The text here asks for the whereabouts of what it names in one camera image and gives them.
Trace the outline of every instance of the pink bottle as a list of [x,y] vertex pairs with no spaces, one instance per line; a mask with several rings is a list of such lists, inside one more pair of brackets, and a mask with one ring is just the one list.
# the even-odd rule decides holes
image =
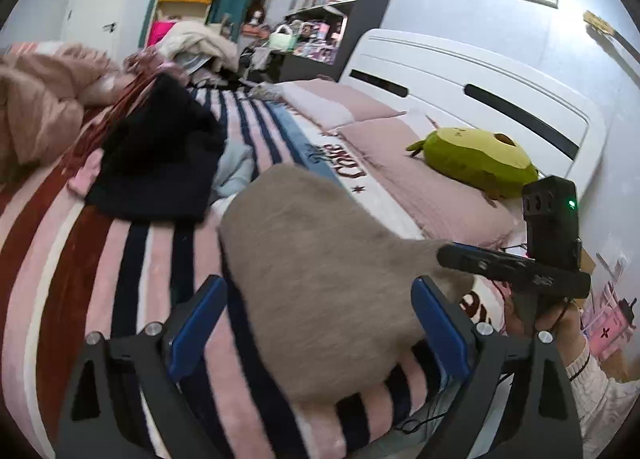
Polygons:
[[584,333],[589,339],[591,354],[599,359],[604,359],[605,350],[624,331],[626,331],[634,321],[634,305],[638,301],[634,298],[631,304],[626,299],[622,299],[616,304],[606,305],[596,314],[593,321],[587,325]]

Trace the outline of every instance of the white sweater sleeve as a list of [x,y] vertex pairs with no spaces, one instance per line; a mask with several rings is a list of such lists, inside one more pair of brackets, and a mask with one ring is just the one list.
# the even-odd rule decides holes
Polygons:
[[609,444],[628,416],[638,395],[640,381],[618,383],[607,376],[589,352],[566,368],[580,420],[584,459],[593,459]]

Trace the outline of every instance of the gray fabric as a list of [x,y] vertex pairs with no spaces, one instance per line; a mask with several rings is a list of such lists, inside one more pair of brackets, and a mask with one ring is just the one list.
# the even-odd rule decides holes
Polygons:
[[175,55],[174,62],[182,67],[187,74],[193,74],[200,69],[205,63],[211,60],[211,55],[204,53],[190,53],[182,51]]
[[201,87],[226,87],[229,82],[219,74],[212,73],[206,67],[201,67],[191,75],[191,83]]
[[252,100],[262,100],[263,102],[282,101],[280,87],[274,84],[261,83],[249,91],[249,98]]
[[226,140],[225,151],[211,184],[213,193],[210,204],[219,198],[240,193],[249,186],[255,166],[252,153],[250,146],[233,139]]
[[257,47],[251,57],[251,68],[254,71],[264,71],[269,64],[269,56],[271,55],[270,47]]
[[220,234],[260,357],[291,403],[336,403],[385,380],[424,336],[416,277],[454,302],[473,285],[437,264],[442,241],[400,239],[296,166],[273,166],[238,194]]

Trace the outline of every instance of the white door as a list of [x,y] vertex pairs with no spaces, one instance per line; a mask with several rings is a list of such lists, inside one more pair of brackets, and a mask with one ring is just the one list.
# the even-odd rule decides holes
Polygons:
[[70,0],[62,39],[113,55],[125,0]]

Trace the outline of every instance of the white headboard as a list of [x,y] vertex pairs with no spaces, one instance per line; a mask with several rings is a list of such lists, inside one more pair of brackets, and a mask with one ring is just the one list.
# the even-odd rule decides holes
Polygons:
[[340,83],[396,110],[424,110],[440,126],[471,126],[518,142],[544,175],[575,182],[581,197],[606,139],[594,103],[510,58],[433,36],[373,29]]

